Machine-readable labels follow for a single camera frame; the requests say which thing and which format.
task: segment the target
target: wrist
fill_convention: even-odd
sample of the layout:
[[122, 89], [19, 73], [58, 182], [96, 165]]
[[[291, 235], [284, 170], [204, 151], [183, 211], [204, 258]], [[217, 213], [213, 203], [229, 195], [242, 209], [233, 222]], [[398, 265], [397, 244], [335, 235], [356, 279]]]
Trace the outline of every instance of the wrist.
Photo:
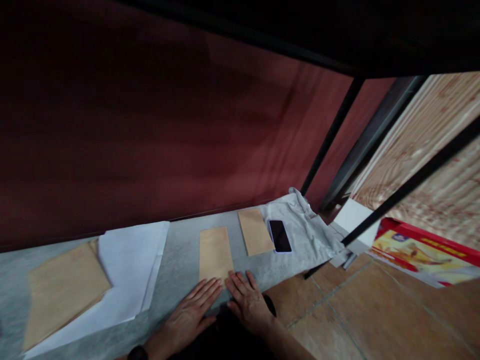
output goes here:
[[171, 345], [165, 341], [160, 331], [149, 338], [143, 348], [148, 354], [148, 360], [166, 360], [174, 354]]
[[271, 315], [268, 321], [266, 321], [265, 324], [262, 326], [262, 329], [260, 330], [258, 335], [260, 336], [260, 338], [263, 339], [263, 341], [267, 342], [267, 340], [270, 338], [272, 333], [275, 332], [278, 326], [281, 326], [280, 320], [278, 320], [275, 316]]

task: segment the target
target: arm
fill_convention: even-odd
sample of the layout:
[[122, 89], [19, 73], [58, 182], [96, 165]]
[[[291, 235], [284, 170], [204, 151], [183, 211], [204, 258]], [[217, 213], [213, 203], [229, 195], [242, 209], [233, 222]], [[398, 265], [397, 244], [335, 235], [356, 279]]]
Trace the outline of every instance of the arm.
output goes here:
[[272, 315], [255, 279], [246, 272], [250, 283], [242, 273], [230, 271], [230, 279], [225, 285], [235, 302], [228, 308], [252, 334], [262, 338], [278, 360], [314, 360], [315, 358], [288, 332], [280, 321]]
[[[166, 360], [173, 354], [179, 353], [212, 325], [216, 320], [215, 316], [203, 317], [221, 292], [220, 279], [200, 281], [178, 304], [160, 330], [153, 334], [143, 346], [148, 354], [148, 360]], [[127, 355], [117, 360], [127, 360]]]

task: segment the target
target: white paper sheet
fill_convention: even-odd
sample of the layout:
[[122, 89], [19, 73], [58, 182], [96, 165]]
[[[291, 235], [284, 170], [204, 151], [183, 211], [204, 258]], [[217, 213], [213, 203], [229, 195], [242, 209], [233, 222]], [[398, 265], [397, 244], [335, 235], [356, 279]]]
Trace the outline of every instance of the white paper sheet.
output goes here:
[[151, 268], [150, 277], [146, 286], [145, 297], [143, 299], [143, 304], [141, 305], [141, 312], [150, 309], [150, 305], [152, 304], [155, 283], [157, 282], [157, 276], [159, 275], [160, 264], [162, 262], [162, 255], [164, 254], [165, 242], [167, 241], [167, 234], [169, 232], [170, 222], [162, 221], [161, 224], [163, 224], [164, 226], [163, 233], [165, 233], [165, 237], [162, 237], [158, 242], [156, 258]]
[[134, 318], [142, 309], [161, 243], [163, 254], [169, 228], [165, 223], [126, 227], [100, 236], [98, 257], [112, 288], [99, 303], [27, 351], [25, 359]]

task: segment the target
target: black wristwatch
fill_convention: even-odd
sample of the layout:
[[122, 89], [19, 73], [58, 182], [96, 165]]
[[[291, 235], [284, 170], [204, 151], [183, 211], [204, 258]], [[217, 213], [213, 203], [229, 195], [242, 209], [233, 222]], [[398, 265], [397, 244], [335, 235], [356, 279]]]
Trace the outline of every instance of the black wristwatch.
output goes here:
[[142, 345], [135, 346], [127, 356], [128, 360], [149, 360], [149, 354]]

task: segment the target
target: black phone screen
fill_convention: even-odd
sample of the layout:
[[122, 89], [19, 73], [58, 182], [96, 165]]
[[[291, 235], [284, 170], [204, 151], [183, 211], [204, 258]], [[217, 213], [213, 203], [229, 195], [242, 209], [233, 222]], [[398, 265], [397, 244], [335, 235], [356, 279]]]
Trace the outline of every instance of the black phone screen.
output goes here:
[[285, 232], [283, 221], [270, 220], [271, 238], [275, 245], [277, 253], [291, 253], [292, 248], [290, 246], [289, 238]]

